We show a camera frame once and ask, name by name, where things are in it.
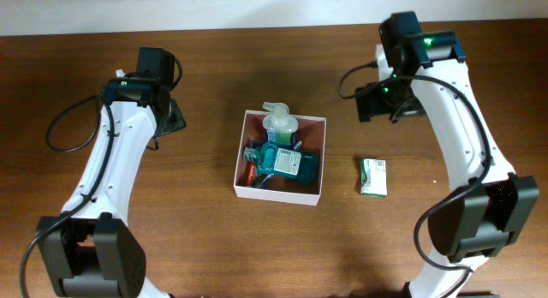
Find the clear foam soap dispenser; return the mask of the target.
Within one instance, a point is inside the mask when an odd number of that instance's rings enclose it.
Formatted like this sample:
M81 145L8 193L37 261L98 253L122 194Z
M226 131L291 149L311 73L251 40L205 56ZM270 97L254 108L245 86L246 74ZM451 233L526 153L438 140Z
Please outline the clear foam soap dispenser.
M268 111L263 119L267 141L279 146L292 146L299 123L289 114L289 107L285 103L264 102L263 109Z

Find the blue white toothbrush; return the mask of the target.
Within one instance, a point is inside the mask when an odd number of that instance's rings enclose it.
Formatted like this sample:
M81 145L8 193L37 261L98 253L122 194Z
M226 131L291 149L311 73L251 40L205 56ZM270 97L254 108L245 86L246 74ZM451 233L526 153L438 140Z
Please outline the blue white toothbrush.
M286 148L280 148L272 143L265 143L259 149L256 170L264 176L259 183L262 188L274 176L282 176L296 180L301 165L302 154Z

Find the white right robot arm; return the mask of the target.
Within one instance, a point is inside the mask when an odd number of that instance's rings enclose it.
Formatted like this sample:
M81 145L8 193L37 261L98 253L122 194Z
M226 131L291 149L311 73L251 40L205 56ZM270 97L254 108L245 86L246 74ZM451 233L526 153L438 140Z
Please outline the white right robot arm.
M379 26L372 66L378 81L354 92L368 122L428 117L444 156L450 192L425 211L432 250L406 297L456 297L488 259L514 244L539 197L531 176L518 176L497 147L475 100L460 40L451 31L426 33L412 11Z

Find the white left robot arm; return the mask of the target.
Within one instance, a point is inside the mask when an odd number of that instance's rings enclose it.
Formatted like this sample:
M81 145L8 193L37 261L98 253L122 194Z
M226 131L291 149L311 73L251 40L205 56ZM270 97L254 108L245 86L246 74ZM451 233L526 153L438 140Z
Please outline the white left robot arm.
M142 47L135 71L117 70L89 99L96 119L91 155L59 215L43 216L38 248L59 297L165 297L146 276L146 254L128 228L140 161L161 136L186 122L171 92L182 65L162 48Z

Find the teal toothpaste tube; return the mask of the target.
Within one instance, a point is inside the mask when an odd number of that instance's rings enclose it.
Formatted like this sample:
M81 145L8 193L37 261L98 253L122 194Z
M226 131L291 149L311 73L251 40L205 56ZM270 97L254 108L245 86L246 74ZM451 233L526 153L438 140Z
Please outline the teal toothpaste tube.
M244 180L245 185L247 187L252 187L257 177L258 177L258 174L256 171L256 163L254 161L248 161L247 167L246 167L245 180Z

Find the green white soap packet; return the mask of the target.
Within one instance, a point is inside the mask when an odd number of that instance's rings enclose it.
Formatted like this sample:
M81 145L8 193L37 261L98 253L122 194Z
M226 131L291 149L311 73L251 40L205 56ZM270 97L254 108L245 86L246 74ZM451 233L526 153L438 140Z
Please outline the green white soap packet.
M384 198L387 196L386 162L363 158L360 161L360 194Z

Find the teal mouthwash bottle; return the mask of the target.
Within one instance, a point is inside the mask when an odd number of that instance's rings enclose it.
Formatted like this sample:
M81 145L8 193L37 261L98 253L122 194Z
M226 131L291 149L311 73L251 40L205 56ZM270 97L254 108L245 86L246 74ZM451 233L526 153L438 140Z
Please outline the teal mouthwash bottle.
M311 184L319 167L319 156L299 152L271 142L251 141L242 158L249 162L247 185L262 188L273 176L281 176L301 184Z

